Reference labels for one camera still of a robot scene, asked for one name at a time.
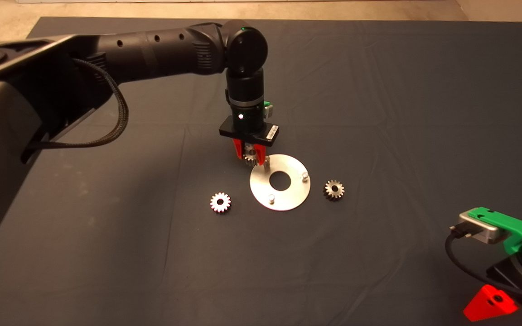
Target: gear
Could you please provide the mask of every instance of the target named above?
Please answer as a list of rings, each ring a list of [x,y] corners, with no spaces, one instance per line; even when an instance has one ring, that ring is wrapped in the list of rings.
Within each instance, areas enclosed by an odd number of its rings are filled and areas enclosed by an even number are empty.
[[[325,184],[324,195],[329,200],[340,200],[343,197],[345,190],[343,184],[337,180],[330,180]]]
[[[257,165],[257,151],[255,151],[255,147],[251,144],[245,145],[245,152],[243,153],[243,159],[247,163],[247,165],[254,167]]]
[[[218,192],[211,198],[211,209],[216,213],[224,213],[231,208],[231,198],[224,192]]]

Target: red mount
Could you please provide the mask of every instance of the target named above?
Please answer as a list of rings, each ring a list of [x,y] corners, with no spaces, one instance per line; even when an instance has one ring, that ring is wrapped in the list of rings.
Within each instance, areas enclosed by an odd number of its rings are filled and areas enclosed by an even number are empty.
[[[507,293],[492,285],[485,285],[464,308],[464,315],[470,321],[512,314],[518,310]]]
[[[265,152],[267,151],[267,147],[254,144],[253,148],[255,148],[255,153],[257,153],[257,161],[259,162],[259,165],[263,165],[263,163],[265,163]]]
[[[241,139],[232,139],[232,142],[235,144],[235,150],[237,151],[237,157],[239,159],[243,159],[243,148],[245,147],[245,142]]]

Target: sticker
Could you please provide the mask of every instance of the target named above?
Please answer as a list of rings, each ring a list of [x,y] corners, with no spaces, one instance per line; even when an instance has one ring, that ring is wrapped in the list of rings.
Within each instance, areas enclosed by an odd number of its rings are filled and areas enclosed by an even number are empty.
[[[273,137],[275,136],[275,134],[277,133],[278,129],[279,129],[279,126],[276,126],[276,125],[272,126],[271,130],[269,130],[269,133],[267,134],[267,137],[265,137],[265,138],[272,140]]]

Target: circular plate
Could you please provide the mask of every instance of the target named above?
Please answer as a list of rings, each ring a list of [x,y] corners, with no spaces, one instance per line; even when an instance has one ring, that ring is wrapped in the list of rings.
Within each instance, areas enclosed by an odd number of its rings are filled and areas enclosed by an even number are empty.
[[[282,171],[287,173],[291,179],[290,187],[285,190],[276,190],[271,187],[269,178],[273,173]],[[296,158],[283,155],[274,154],[269,155],[269,166],[257,165],[251,171],[251,192],[261,205],[273,209],[275,211],[288,211],[300,206],[309,195],[311,188],[311,180],[307,176],[306,181],[303,181],[303,173],[306,173],[307,169],[299,162]],[[270,195],[274,196],[273,204]]]

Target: floor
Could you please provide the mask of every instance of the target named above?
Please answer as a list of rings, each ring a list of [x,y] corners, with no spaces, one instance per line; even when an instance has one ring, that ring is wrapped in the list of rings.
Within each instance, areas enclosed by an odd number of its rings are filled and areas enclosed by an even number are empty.
[[[0,0],[0,41],[25,38],[41,16],[208,19],[522,21],[522,0],[17,4]]]

